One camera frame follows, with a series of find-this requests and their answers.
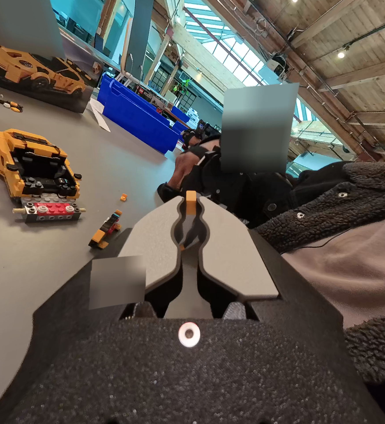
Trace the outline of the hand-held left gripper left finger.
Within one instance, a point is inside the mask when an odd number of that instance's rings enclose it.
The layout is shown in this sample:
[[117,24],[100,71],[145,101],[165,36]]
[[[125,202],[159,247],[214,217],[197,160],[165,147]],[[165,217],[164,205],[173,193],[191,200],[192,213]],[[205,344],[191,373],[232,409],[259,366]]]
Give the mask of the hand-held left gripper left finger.
[[144,300],[157,315],[165,315],[170,303],[183,288],[183,266],[180,251],[182,204],[177,196],[154,209],[132,228],[120,257],[140,257],[145,267]]

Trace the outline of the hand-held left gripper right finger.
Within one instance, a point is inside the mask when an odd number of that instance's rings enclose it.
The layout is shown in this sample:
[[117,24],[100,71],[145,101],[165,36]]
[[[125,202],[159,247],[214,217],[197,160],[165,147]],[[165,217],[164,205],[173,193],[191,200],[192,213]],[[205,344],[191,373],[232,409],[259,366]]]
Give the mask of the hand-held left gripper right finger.
[[212,315],[223,315],[232,302],[278,298],[246,225],[206,197],[197,202],[201,206],[197,288]]

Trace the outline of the black red orange lego subassembly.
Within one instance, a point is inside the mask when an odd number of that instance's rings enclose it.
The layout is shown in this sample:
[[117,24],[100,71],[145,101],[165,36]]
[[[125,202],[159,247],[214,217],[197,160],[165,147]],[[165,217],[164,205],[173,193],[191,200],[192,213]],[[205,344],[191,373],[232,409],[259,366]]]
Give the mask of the black red orange lego subassembly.
[[108,217],[90,239],[88,246],[100,250],[105,249],[109,245],[112,235],[121,231],[121,224],[119,223],[121,215],[122,211],[117,209]]

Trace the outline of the black lego set box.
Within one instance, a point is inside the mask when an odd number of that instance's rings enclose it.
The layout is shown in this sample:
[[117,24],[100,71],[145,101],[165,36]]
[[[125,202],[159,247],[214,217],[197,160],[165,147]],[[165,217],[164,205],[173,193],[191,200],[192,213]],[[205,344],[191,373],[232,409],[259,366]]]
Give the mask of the black lego set box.
[[82,114],[105,63],[63,38],[65,57],[41,56],[0,45],[0,87]]

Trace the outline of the orange lego car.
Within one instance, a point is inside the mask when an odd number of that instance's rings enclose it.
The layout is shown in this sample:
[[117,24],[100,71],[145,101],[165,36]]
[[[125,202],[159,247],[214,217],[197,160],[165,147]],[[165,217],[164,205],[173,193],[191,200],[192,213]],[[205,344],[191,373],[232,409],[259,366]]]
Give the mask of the orange lego car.
[[76,222],[82,175],[74,173],[67,153],[29,132],[0,131],[0,176],[25,223]]

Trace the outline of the small orange black lego assembly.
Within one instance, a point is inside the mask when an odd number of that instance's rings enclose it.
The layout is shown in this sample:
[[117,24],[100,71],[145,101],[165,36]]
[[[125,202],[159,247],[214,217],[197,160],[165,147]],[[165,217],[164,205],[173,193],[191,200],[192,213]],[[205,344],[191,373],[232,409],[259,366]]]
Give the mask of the small orange black lego assembly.
[[22,113],[24,110],[22,105],[4,98],[3,94],[0,94],[0,105],[16,113]]

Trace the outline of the person's right hand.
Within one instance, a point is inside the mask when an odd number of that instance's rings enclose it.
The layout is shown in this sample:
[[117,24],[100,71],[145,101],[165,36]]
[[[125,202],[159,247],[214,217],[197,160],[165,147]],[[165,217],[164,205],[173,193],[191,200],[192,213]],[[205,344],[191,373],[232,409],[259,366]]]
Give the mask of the person's right hand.
[[190,151],[180,154],[175,159],[174,173],[167,185],[174,190],[179,190],[184,177],[191,172],[193,167],[197,165],[199,161],[199,156]]

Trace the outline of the blue plastic bin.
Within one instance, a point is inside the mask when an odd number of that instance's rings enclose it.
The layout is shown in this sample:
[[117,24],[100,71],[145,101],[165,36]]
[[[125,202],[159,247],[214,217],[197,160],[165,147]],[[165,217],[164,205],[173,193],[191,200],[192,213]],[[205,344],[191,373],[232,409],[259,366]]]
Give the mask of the blue plastic bin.
[[170,113],[173,115],[173,119],[175,120],[172,129],[183,131],[185,129],[191,129],[189,122],[190,117],[183,113],[178,107],[172,106]]
[[179,134],[155,106],[141,98],[114,78],[103,74],[98,101],[104,105],[103,115],[163,155],[172,152]]

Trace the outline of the white paper scrap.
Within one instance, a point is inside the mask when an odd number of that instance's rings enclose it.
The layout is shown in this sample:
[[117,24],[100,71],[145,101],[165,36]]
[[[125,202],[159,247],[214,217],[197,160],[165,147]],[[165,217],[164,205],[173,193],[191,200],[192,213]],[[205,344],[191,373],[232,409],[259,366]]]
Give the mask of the white paper scrap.
[[104,105],[100,103],[97,99],[91,97],[89,99],[87,109],[89,109],[93,113],[95,120],[100,126],[100,128],[110,133],[110,128],[103,117]]

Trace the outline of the dark grey fleece jacket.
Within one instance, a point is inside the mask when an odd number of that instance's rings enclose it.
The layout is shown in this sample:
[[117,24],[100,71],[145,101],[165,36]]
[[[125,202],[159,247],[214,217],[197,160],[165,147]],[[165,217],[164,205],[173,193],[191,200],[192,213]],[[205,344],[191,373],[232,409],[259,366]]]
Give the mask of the dark grey fleece jacket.
[[[255,231],[281,255],[385,220],[385,162],[336,162],[305,171],[290,209]],[[365,383],[385,384],[385,316],[345,328],[349,354]]]

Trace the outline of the grey divider panel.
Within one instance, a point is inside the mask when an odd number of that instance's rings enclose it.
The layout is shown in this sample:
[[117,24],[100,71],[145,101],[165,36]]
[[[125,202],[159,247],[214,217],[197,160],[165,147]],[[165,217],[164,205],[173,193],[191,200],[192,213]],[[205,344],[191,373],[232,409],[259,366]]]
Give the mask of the grey divider panel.
[[132,22],[127,32],[125,71],[140,81],[151,26],[153,0],[136,0]]

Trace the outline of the beige sweatshirt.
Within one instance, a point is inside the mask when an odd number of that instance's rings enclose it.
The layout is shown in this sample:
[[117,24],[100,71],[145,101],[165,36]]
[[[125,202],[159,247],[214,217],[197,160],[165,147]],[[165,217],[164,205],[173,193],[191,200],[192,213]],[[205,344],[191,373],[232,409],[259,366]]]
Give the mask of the beige sweatshirt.
[[342,314],[344,328],[385,316],[385,220],[282,257]]

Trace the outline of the ceiling-mounted device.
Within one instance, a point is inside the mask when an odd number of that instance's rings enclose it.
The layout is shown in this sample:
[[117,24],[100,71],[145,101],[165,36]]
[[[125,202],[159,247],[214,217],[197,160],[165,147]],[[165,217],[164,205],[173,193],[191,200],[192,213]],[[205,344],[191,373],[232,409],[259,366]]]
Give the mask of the ceiling-mounted device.
[[290,67],[283,54],[273,54],[273,56],[266,62],[265,65],[268,69],[275,73],[280,82],[286,80]]

